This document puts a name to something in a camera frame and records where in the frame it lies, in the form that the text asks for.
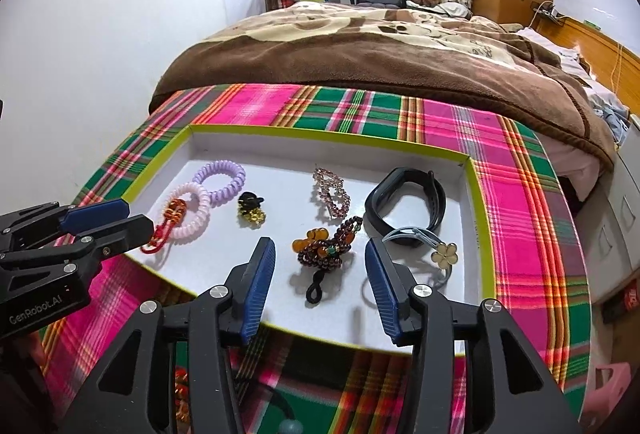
silver screw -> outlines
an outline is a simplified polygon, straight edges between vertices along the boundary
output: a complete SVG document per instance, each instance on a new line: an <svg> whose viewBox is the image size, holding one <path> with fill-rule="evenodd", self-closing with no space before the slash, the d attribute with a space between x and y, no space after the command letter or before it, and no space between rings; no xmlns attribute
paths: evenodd
<svg viewBox="0 0 640 434"><path fill-rule="evenodd" d="M222 297L226 297L226 294L228 293L229 290L226 288L226 286L222 286L222 284L214 286L209 290L209 295L211 295L214 299L222 299Z"/></svg>
<svg viewBox="0 0 640 434"><path fill-rule="evenodd" d="M428 297L433 293L433 290L431 289L431 286L427 286L426 284L416 284L414 286L414 293L418 297Z"/></svg>
<svg viewBox="0 0 640 434"><path fill-rule="evenodd" d="M153 300L146 300L140 305L140 312L145 315L149 315L149 313L153 313L158 309L158 304L156 304Z"/></svg>
<svg viewBox="0 0 640 434"><path fill-rule="evenodd" d="M502 310L502 304L495 299L489 299L484 303L484 307L491 313L497 313Z"/></svg>

cabinet handle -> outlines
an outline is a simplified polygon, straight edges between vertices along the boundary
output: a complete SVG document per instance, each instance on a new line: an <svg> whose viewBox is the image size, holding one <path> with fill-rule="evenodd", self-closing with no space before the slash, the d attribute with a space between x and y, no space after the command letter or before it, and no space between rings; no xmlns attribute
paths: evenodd
<svg viewBox="0 0 640 434"><path fill-rule="evenodd" d="M608 246L608 248L607 248L607 251L606 251L606 252L604 251L604 248L602 247L602 238L603 238L603 237L604 237L604 240L606 241L607 246ZM607 237L607 233L606 233L606 231L605 231L605 229L604 229L604 226L603 226L603 227L600 229L600 249L603 251L602 253L603 253L604 255L607 255L607 254L611 251L611 249L612 249L612 248L613 248L613 244L611 244L611 243L609 242L609 237Z"/></svg>
<svg viewBox="0 0 640 434"><path fill-rule="evenodd" d="M629 227L631 227L634 222L636 221L636 215L634 214L633 210L631 210L631 206L629 205L629 202L626 200L626 196L622 196L622 202L626 205L626 208L628 208L629 213L631 214L631 223L629 224Z"/></svg>

pink spiral hair tie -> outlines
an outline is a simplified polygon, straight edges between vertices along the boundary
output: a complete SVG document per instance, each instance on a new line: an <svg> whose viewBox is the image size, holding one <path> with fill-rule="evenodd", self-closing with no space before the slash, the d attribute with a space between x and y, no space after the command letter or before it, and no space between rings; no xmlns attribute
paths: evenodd
<svg viewBox="0 0 640 434"><path fill-rule="evenodd" d="M240 193L244 186L244 180L246 178L244 169L241 165L238 165L238 163L234 163L226 159L207 163L204 167L198 170L198 172L196 172L196 175L193 177L193 182L202 185L205 179L214 174L227 174L233 179L226 187L214 192L209 192L211 206L222 205L231 201Z"/></svg>
<svg viewBox="0 0 640 434"><path fill-rule="evenodd" d="M194 183L193 181L184 183L183 185L175 188L171 194L169 194L169 197L166 199L166 203L162 206L162 211L164 212L164 209L168 207L169 203L173 199L189 193L197 195L198 210L196 211L195 217L189 223L184 224L183 226L176 226L171 230L171 234L169 235L171 239L186 239L187 237L196 234L207 223L209 211L211 210L209 192L202 185Z"/></svg>

pink plastic stool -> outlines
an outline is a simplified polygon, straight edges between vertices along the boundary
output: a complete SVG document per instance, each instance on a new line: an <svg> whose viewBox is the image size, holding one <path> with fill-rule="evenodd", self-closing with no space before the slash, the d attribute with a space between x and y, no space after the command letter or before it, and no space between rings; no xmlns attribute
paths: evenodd
<svg viewBox="0 0 640 434"><path fill-rule="evenodd" d="M610 372L606 381L603 378L605 372ZM631 383L631 366L626 362L596 366L595 375L596 388L587 392L580 416L580 425L585 433L594 432L618 404Z"/></svg>

plaid tablecloth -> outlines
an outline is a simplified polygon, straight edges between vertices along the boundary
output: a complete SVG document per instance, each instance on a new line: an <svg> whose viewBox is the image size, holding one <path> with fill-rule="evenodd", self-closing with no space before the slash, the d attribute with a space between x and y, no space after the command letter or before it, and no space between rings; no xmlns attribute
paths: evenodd
<svg viewBox="0 0 640 434"><path fill-rule="evenodd" d="M134 131L84 186L75 204L117 198L187 124L273 125L425 143L469 154L488 212L496 295L546 361L579 413L589 362L590 306L584 261L558 180L533 132L465 107L371 91L233 84L175 93ZM46 381L62 413L108 343L144 300L190 296L129 259L103 263L91 304L47 329ZM261 328L234 352L241 376L283 392L317 434L393 433L407 356L319 344ZM462 431L463 367L456 366L452 431ZM241 410L248 433L271 434L282 418L268 393L249 386Z"/></svg>

